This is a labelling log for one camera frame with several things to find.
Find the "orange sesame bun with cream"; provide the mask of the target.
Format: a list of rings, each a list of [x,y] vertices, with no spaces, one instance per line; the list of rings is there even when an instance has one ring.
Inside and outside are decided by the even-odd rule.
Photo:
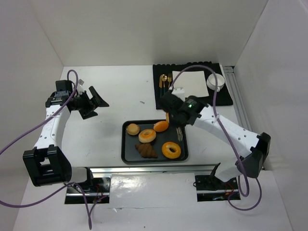
[[[169,123],[167,121],[159,121],[157,123],[154,124],[154,131],[155,132],[164,132],[168,129],[169,127]]]

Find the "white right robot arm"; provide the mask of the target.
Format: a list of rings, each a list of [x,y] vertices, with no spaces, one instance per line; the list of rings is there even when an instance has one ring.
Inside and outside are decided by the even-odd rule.
[[[227,162],[219,163],[211,175],[227,182],[240,175],[258,178],[269,154],[271,137],[263,132],[257,134],[233,123],[214,108],[195,96],[186,100],[167,92],[159,101],[160,107],[169,115],[171,125],[192,125],[201,128],[236,150],[237,155]]]

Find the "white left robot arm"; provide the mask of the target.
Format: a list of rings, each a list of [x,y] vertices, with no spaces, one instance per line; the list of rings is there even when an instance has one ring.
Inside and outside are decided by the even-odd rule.
[[[25,151],[23,161],[34,186],[76,182],[88,187],[91,171],[88,167],[72,167],[62,152],[62,139],[66,123],[72,111],[79,111],[83,119],[97,116],[95,109],[108,107],[95,88],[89,88],[92,97],[78,86],[78,94],[73,92],[72,82],[58,80],[56,91],[45,103],[47,123],[43,126],[38,141],[32,150]]]

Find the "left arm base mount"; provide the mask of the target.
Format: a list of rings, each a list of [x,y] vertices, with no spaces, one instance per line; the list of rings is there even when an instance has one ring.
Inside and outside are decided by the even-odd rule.
[[[81,183],[87,203],[92,205],[108,204],[110,202],[110,186],[111,176],[93,177],[91,182]],[[81,205],[84,204],[83,194],[77,186],[68,187],[66,190],[64,203],[66,205]]]

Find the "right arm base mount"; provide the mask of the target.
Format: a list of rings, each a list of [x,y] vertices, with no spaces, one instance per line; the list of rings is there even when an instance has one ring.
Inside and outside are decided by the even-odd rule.
[[[231,200],[241,199],[236,178],[222,182],[210,175],[195,175],[193,186],[196,188],[198,202],[227,201],[229,196]]]

